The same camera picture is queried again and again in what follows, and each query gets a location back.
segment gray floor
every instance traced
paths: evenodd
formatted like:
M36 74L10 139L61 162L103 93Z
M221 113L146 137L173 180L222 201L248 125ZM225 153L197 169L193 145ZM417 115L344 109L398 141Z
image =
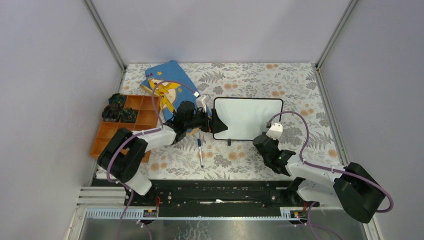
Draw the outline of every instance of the gray floor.
M314 224L336 231L343 240L366 240L363 225L340 210L311 213ZM86 219L81 240L114 240L118 220ZM308 227L292 227L288 221L268 220L156 220L149 225L154 240L313 240ZM322 240L338 238L320 229ZM148 240L145 228L135 220L124 220L119 230L120 240Z

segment table surface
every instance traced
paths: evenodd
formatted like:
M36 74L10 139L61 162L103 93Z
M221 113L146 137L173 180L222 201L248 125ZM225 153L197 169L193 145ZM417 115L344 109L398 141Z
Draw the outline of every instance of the table surface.
M147 95L140 88L145 70L158 64L129 64L120 92ZM310 133L303 156L331 165L340 165L328 115L310 63L180 63L201 93L215 97L280 98L283 111L305 117ZM284 127L280 149L299 154L306 130L293 114L281 118ZM204 167L200 166L197 139L202 140ZM251 141L215 140L211 133L193 131L179 143L153 149L148 163L141 163L149 179L176 180L286 180L266 167ZM104 169L96 177L105 179Z

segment marker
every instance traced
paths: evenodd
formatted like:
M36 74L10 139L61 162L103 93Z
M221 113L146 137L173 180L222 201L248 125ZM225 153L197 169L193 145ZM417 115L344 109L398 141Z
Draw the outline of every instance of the marker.
M200 141L200 139L197 139L197 145L199 146L199 156L200 156L200 167L203 168L203 159L202 159L202 142Z

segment whiteboard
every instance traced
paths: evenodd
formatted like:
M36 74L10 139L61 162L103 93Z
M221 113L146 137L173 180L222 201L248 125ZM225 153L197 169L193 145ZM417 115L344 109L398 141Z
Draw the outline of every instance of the whiteboard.
M219 119L228 130L215 133L216 140L251 141L267 131L267 122L283 110L279 98L217 97L213 101Z

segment table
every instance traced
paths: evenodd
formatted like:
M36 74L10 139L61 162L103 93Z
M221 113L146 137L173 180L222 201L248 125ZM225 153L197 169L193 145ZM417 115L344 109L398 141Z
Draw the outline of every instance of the table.
M120 92L147 95L140 88L152 63L129 64ZM283 111L295 111L309 126L309 143L303 156L340 165L328 115L324 109L311 63L180 63L201 93L215 97L280 98ZM280 149L299 153L306 130L301 119L283 115ZM197 139L202 140L204 168L200 166ZM172 146L153 149L139 168L149 179L175 180L287 180L263 163L251 141L214 140L211 133L194 131ZM100 167L96 177L105 179Z

